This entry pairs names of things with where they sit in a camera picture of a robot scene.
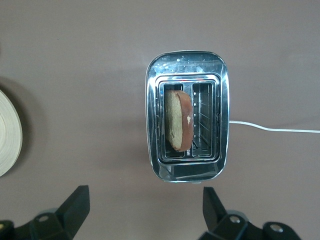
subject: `stainless steel toaster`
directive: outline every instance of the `stainless steel toaster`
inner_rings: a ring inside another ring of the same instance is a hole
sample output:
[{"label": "stainless steel toaster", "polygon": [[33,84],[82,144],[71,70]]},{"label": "stainless steel toaster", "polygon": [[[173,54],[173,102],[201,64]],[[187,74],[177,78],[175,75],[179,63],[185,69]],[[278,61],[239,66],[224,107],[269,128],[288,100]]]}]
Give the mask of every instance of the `stainless steel toaster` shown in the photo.
[{"label": "stainless steel toaster", "polygon": [[[175,151],[165,136],[167,90],[189,94],[193,106],[190,149]],[[229,136],[229,80],[225,62],[208,51],[175,51],[157,56],[146,72],[146,128],[154,173],[166,182],[198,183],[224,169]]]}]

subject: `toaster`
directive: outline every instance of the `toaster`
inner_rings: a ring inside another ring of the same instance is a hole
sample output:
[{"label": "toaster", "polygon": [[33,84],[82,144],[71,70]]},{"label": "toaster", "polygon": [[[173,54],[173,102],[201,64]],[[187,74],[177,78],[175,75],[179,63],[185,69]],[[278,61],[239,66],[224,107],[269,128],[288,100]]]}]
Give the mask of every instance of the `toaster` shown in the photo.
[{"label": "toaster", "polygon": [[[166,140],[165,92],[182,90],[193,107],[191,148],[180,152]],[[226,165],[229,138],[229,80],[225,62],[208,51],[157,56],[146,71],[147,143],[154,173],[166,182],[199,183]]]}]

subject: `toast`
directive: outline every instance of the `toast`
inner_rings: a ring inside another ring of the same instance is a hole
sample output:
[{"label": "toast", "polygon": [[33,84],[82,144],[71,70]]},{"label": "toast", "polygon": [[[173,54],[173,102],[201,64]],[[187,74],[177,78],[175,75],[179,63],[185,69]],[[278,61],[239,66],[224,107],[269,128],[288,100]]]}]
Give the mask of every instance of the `toast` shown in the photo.
[{"label": "toast", "polygon": [[194,137],[194,110],[190,96],[181,90],[166,90],[164,114],[165,139],[178,152],[189,150]]}]

